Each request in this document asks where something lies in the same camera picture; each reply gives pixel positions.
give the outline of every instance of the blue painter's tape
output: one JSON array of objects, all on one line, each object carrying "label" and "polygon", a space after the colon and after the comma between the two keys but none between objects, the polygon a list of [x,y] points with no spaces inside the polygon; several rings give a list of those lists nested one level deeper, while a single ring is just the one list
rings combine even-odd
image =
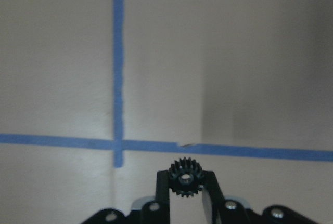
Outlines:
[{"label": "blue painter's tape", "polygon": [[112,150],[113,142],[102,139],[0,134],[0,143],[28,144],[94,150]]},{"label": "blue painter's tape", "polygon": [[113,131],[114,166],[123,164],[123,20],[124,0],[113,0]]},{"label": "blue painter's tape", "polygon": [[333,162],[333,151],[324,150],[254,148],[211,144],[197,144],[193,146],[182,147],[178,146],[175,142],[154,142],[136,140],[125,140],[124,149],[136,151],[191,153],[265,159]]}]

